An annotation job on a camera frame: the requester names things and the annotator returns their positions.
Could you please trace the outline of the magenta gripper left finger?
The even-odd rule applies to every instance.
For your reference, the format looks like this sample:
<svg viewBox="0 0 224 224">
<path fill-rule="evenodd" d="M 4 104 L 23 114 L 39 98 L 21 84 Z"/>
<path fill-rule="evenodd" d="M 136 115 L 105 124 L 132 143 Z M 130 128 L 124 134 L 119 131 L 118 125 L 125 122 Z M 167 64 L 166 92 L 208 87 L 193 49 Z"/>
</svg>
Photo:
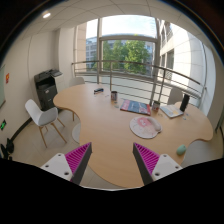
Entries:
<svg viewBox="0 0 224 224">
<path fill-rule="evenodd" d="M 87 143 L 67 154 L 57 153 L 41 168 L 79 185 L 92 154 L 92 144 Z"/>
</svg>

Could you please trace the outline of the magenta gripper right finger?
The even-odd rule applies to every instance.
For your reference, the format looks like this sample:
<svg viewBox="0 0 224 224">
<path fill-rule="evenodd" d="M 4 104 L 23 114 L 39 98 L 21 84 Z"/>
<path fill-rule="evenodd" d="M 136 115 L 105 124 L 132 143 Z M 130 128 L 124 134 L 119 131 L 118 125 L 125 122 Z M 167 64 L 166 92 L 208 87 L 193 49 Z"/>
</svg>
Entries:
<svg viewBox="0 0 224 224">
<path fill-rule="evenodd" d="M 182 169 L 168 154 L 159 155 L 138 143 L 133 144 L 133 154 L 145 185 Z"/>
</svg>

